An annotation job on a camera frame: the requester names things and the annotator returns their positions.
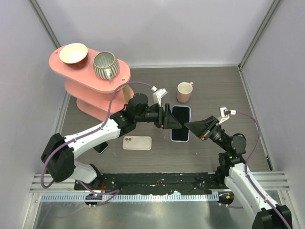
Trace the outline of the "dark blue phone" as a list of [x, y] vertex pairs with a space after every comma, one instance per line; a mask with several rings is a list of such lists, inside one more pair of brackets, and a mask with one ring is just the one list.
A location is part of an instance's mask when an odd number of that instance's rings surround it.
[[176, 105], [172, 108], [172, 114], [176, 120], [181, 124], [180, 129], [171, 130], [171, 140], [173, 142], [188, 142], [189, 130], [185, 127], [185, 123], [190, 122], [191, 109], [189, 106]]

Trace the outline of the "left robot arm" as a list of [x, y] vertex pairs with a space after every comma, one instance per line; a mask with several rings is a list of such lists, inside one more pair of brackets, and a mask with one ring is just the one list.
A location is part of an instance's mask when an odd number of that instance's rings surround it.
[[41, 155], [43, 171], [48, 172], [56, 183], [71, 178], [85, 184], [90, 190], [97, 190], [102, 183], [101, 173], [93, 164], [80, 163], [77, 158], [91, 148], [133, 131], [137, 123], [154, 123], [162, 129], [182, 127], [173, 116], [169, 104], [149, 106], [146, 95], [136, 94], [122, 110], [113, 113], [99, 125], [74, 135], [52, 135]]

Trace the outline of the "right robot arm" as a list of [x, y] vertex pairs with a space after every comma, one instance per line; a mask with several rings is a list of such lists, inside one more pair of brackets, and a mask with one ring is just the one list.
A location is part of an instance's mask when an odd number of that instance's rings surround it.
[[229, 188], [239, 200], [252, 221], [254, 229], [291, 229], [292, 214], [286, 205], [279, 205], [258, 183], [251, 173], [246, 153], [246, 138], [243, 134], [229, 136], [221, 127], [233, 111], [226, 110], [219, 118], [209, 118], [185, 123], [199, 139], [211, 139], [224, 150], [219, 154], [219, 167], [215, 174], [216, 185]]

